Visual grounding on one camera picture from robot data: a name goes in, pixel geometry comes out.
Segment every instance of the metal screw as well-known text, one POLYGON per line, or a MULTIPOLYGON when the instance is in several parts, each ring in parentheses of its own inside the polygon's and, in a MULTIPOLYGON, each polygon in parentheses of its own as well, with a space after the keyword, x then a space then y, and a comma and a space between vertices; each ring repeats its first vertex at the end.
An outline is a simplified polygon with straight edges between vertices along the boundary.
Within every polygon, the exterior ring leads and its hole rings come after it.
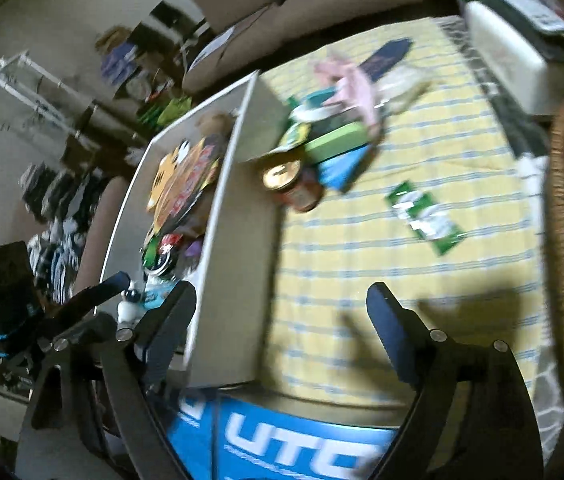
POLYGON ((115 339, 117 339, 120 343, 128 341, 132 339, 133 333, 132 329, 130 328, 121 328, 117 332, 115 332, 115 339))
POLYGON ((493 348, 495 350, 497 350, 498 352, 507 352, 508 351, 508 345, 502 341, 501 339, 497 339, 497 341, 493 342, 493 348))
POLYGON ((61 339, 57 339, 57 341, 52 344, 52 349, 56 352, 61 352, 66 348, 68 348, 68 340, 63 337, 61 339))
POLYGON ((443 343, 444 341, 446 341, 446 332, 442 332, 441 330, 438 330, 436 328, 431 330, 428 335, 431 339, 433 339, 433 341, 437 341, 438 343, 443 343))

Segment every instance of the blue label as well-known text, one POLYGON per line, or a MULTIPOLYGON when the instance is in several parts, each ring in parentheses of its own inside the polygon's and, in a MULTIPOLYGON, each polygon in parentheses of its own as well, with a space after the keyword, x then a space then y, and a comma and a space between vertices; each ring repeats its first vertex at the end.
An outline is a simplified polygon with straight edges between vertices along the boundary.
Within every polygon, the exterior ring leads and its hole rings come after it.
POLYGON ((218 478, 367 478, 396 433, 316 422, 222 398, 218 478))
POLYGON ((170 416, 158 412, 171 446, 193 479, 211 480, 214 391, 187 390, 171 405, 170 416))

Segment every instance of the jar lid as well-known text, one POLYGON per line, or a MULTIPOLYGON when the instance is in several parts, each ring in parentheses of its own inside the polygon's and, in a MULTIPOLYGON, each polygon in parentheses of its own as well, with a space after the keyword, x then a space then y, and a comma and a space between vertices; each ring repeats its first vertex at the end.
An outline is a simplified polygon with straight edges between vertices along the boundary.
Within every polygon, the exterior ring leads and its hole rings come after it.
POLYGON ((301 167, 302 163, 299 160, 292 160, 266 170, 263 177, 264 185, 273 191, 282 189, 297 178, 301 167))

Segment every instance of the white appliance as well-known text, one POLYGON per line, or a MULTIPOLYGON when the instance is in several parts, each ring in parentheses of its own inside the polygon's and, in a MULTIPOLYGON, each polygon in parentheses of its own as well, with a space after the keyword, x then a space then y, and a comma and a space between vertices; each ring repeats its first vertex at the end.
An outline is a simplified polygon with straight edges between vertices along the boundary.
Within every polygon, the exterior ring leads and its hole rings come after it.
POLYGON ((564 63, 547 62, 496 12, 479 2, 466 6, 473 46, 520 107, 552 116, 564 101, 564 63))

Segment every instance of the folded clothes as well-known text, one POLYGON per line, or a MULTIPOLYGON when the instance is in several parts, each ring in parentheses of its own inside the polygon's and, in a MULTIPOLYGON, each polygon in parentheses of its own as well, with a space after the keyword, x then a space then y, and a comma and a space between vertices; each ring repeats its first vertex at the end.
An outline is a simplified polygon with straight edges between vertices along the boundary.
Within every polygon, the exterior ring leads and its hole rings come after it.
POLYGON ((132 43, 116 46, 102 61, 102 77, 111 85, 121 85, 137 69, 135 54, 137 47, 132 43))
POLYGON ((49 228, 28 242, 33 283, 44 296, 63 304, 72 295, 86 233, 109 179, 93 173, 77 178, 44 164, 31 165, 19 183, 22 199, 49 228))

